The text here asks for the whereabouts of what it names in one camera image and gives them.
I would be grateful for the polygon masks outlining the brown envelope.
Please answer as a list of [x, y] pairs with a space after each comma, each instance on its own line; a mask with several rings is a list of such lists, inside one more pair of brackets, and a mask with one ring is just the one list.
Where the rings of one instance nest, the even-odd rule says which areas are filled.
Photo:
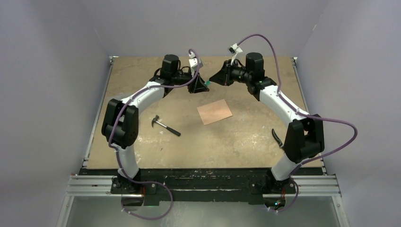
[[203, 125], [233, 116], [225, 99], [197, 107]]

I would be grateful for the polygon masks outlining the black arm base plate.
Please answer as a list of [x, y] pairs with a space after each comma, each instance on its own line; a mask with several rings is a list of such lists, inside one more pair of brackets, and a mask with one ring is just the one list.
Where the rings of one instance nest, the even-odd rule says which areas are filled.
[[276, 182], [270, 168], [142, 168], [131, 182], [112, 177], [111, 194], [137, 197], [145, 206], [161, 201], [247, 202], [282, 207], [296, 193], [290, 180]]

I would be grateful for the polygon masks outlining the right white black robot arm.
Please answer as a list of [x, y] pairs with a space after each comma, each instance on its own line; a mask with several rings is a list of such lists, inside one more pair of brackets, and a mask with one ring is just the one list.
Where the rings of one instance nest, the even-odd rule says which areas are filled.
[[264, 59], [260, 53], [248, 53], [244, 66], [236, 60], [226, 60], [210, 81], [222, 86], [234, 82], [246, 84], [248, 92], [267, 105], [287, 126], [284, 155], [270, 169], [265, 180], [270, 192], [282, 189], [284, 181], [302, 161], [324, 150], [323, 123], [306, 118], [307, 113], [302, 110], [290, 108], [291, 101], [279, 94], [274, 80], [265, 76]]

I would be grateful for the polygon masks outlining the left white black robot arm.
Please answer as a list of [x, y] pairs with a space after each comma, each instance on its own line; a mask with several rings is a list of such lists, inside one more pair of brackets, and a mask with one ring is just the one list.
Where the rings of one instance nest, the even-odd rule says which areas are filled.
[[128, 193], [136, 193], [141, 187], [134, 152], [140, 114], [175, 88], [188, 87], [190, 93], [208, 91], [200, 76], [200, 57], [193, 51], [189, 51], [189, 57], [187, 71], [184, 71], [178, 56], [165, 55], [161, 67], [143, 88], [121, 100], [111, 99], [107, 104], [101, 133], [115, 151], [118, 174], [125, 178], [122, 186]]

